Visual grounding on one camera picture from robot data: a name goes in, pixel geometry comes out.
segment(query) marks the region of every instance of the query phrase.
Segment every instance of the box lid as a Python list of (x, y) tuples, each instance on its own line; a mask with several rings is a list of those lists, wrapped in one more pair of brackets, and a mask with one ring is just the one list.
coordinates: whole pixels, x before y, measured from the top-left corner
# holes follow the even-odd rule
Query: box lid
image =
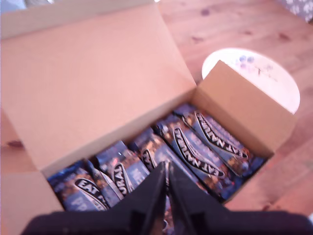
[(196, 87), (155, 4), (2, 40), (1, 56), (2, 107), (39, 170)]
[(295, 126), (293, 114), (222, 61), (198, 85), (195, 97), (203, 99), (203, 106), (225, 129), (263, 157), (271, 156)]
[(1, 39), (151, 2), (151, 0), (58, 0), (53, 4), (3, 13), (1, 14)]
[(1, 223), (4, 222), (8, 234), (21, 234), (35, 216), (63, 211), (58, 198), (40, 172), (3, 174), (1, 189)]

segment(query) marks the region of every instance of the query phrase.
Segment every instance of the cardboard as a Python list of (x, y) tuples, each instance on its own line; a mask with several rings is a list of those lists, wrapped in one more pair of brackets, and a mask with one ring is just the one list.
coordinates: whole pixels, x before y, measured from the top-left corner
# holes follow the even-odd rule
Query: cardboard
[(200, 83), (193, 102), (264, 158), (287, 140), (295, 125), (293, 115), (222, 61)]
[(2, 106), (39, 170), (196, 86), (154, 4), (3, 40), (1, 53)]
[(151, 3), (151, 0), (62, 0), (54, 4), (5, 13), (1, 14), (1, 39), (148, 3)]
[(1, 146), (5, 146), (7, 143), (11, 141), (18, 141), (19, 136), (16, 134), (12, 123), (9, 118), (5, 114), (4, 110), (1, 109)]
[[(196, 87), (154, 4), (125, 9), (127, 0), (101, 0), (94, 8), (123, 10), (95, 16), (89, 0), (68, 0), (76, 1), (94, 17), (68, 23), (61, 11), (68, 24), (28, 25), (27, 32), (45, 29), (1, 42), (1, 107), (27, 150), (1, 155), (8, 234), (19, 234), (36, 215), (62, 210), (46, 177), (131, 139), (183, 102), (205, 108), (266, 158), (289, 136), (293, 116), (227, 65), (218, 63)], [(30, 17), (46, 10), (36, 9)]]

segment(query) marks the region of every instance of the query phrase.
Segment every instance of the snack bar wrapper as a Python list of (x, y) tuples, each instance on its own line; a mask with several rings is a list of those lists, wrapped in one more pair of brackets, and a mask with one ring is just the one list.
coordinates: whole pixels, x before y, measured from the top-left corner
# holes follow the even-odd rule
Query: snack bar wrapper
[(83, 161), (61, 170), (48, 182), (66, 211), (106, 211), (109, 207)]
[(107, 205), (112, 208), (115, 206), (120, 200), (124, 198), (122, 193), (119, 191), (118, 187), (111, 180), (109, 176), (96, 169), (91, 161), (85, 160), (86, 167), (88, 171), (91, 173), (92, 178), (94, 179), (96, 185), (100, 189)]
[(264, 159), (254, 156), (205, 111), (183, 104), (174, 110), (174, 114), (216, 151), (236, 175), (249, 176), (264, 163)]
[(123, 196), (131, 193), (148, 175), (140, 158), (119, 141), (96, 155), (99, 167), (109, 175)]
[(242, 179), (237, 177), (179, 117), (169, 115), (159, 121), (154, 129), (201, 179), (208, 192), (214, 193), (220, 201), (229, 199), (242, 185)]
[(140, 159), (149, 171), (152, 171), (160, 162), (174, 162), (195, 184), (204, 190), (199, 179), (188, 166), (171, 150), (171, 148), (152, 128), (142, 132), (130, 145), (129, 148), (138, 153)]

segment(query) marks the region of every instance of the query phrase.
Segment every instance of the black object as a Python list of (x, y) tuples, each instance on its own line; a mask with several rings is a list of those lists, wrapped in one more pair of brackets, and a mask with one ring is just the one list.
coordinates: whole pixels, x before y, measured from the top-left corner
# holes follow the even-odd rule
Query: black object
[(313, 234), (313, 225), (301, 215), (282, 211), (231, 212), (200, 190), (175, 164), (169, 163), (167, 168), (160, 163), (138, 188), (109, 211), (38, 216), (23, 235), (162, 234), (166, 185), (176, 235)]

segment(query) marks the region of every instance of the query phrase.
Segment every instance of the brand label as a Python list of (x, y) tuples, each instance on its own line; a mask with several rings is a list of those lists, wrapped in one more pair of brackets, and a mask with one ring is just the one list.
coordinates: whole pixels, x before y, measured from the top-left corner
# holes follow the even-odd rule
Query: brand label
[(162, 232), (166, 232), (167, 229), (168, 229), (168, 222), (166, 220), (163, 220), (163, 230), (162, 230)]
[(106, 211), (106, 202), (97, 188), (97, 186), (90, 180), (87, 179), (77, 179), (75, 181), (75, 186), (84, 193), (87, 198), (98, 208), (100, 211)]
[(150, 151), (148, 149), (143, 150), (141, 156), (143, 163), (146, 165), (148, 170), (152, 171), (154, 168), (156, 168), (157, 163), (151, 157)]
[(109, 185), (109, 187), (114, 191), (114, 193), (116, 194), (118, 199), (122, 200), (124, 197), (123, 197), (122, 193), (120, 192), (120, 190), (117, 188), (116, 184), (106, 174), (104, 174), (102, 172), (100, 172), (100, 174), (102, 175), (102, 177), (106, 181), (106, 183)]
[(201, 127), (206, 139), (213, 144), (214, 146), (231, 153), (232, 155), (236, 155), (240, 158), (248, 159), (248, 155), (233, 145), (222, 140), (212, 128), (212, 125), (203, 117), (201, 113), (195, 112), (199, 126)]
[(117, 163), (113, 171), (113, 180), (120, 190), (120, 192), (126, 196), (134, 190), (134, 187), (127, 175), (126, 169), (122, 163)]
[(196, 157), (196, 154), (199, 155), (199, 153), (196, 153), (196, 150), (191, 148), (180, 128), (174, 129), (174, 139), (181, 154), (191, 166), (205, 172), (206, 174), (214, 175), (218, 178), (224, 178), (225, 173), (218, 169), (218, 167), (216, 167), (213, 163), (210, 163), (209, 160), (202, 161)]

